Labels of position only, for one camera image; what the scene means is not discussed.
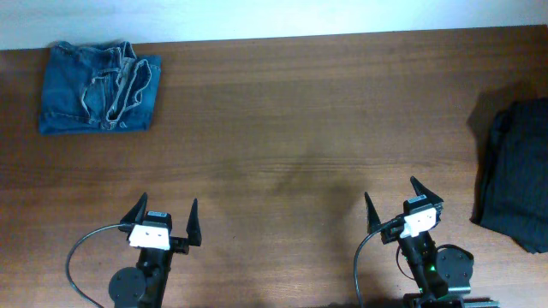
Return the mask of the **black shorts garment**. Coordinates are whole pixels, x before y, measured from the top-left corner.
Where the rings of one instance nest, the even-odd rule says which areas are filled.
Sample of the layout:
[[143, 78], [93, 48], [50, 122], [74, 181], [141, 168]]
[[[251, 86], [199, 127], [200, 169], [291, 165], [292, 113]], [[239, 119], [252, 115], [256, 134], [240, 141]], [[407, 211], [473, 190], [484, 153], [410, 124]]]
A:
[[547, 252], [547, 99], [511, 104], [489, 126], [473, 221]]

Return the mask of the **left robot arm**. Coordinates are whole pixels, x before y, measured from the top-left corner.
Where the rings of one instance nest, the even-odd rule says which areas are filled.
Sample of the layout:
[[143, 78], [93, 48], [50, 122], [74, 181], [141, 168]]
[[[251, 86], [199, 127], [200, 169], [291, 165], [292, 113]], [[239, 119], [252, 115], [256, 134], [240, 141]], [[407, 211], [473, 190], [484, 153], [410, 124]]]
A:
[[110, 279], [109, 296], [115, 308], [161, 307], [173, 256], [187, 255], [202, 242], [197, 199], [191, 206], [185, 237], [173, 236], [171, 214], [148, 210], [147, 200], [144, 193], [120, 220], [118, 229], [128, 235], [129, 245], [139, 249], [140, 255], [134, 267], [120, 269]]

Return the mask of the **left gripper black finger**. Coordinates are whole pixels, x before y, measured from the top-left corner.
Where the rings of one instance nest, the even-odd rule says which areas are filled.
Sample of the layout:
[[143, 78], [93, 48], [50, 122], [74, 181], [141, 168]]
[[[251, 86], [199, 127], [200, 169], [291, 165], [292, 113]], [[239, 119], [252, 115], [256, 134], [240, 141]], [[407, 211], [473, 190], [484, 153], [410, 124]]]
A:
[[148, 195], [144, 192], [137, 203], [120, 220], [121, 224], [141, 224], [146, 212]]
[[199, 204], [198, 199], [194, 199], [186, 227], [188, 235], [188, 244], [190, 246], [201, 246], [202, 234], [199, 221]]

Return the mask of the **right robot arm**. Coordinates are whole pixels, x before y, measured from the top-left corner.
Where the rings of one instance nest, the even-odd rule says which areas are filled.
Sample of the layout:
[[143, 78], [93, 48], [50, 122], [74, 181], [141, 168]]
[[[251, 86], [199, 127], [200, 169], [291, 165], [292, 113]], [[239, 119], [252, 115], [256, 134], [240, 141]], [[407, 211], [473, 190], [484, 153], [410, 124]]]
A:
[[357, 247], [353, 261], [354, 288], [363, 307], [358, 278], [358, 263], [362, 249], [375, 235], [387, 245], [396, 242], [397, 256], [404, 256], [418, 293], [403, 296], [402, 305], [421, 307], [492, 307], [500, 303], [493, 299], [466, 299], [471, 293], [470, 280], [474, 272], [474, 255], [452, 244], [437, 246], [430, 230], [441, 222], [444, 200], [426, 188], [415, 177], [410, 178], [415, 196], [402, 204], [403, 212], [388, 222], [381, 222], [368, 193], [364, 194], [367, 209], [367, 236]]

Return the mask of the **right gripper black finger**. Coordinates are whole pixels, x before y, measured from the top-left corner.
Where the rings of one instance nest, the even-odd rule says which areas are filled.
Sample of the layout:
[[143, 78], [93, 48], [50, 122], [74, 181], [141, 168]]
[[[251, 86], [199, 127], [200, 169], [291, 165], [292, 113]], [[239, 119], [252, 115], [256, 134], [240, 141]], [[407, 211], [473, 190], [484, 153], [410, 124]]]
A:
[[410, 177], [410, 182], [413, 186], [415, 193], [420, 196], [424, 195], [432, 204], [442, 204], [443, 199], [440, 198], [436, 193], [432, 192], [426, 188], [417, 178], [414, 176]]
[[367, 232], [373, 234], [380, 229], [381, 221], [368, 192], [364, 192], [364, 198], [367, 210]]

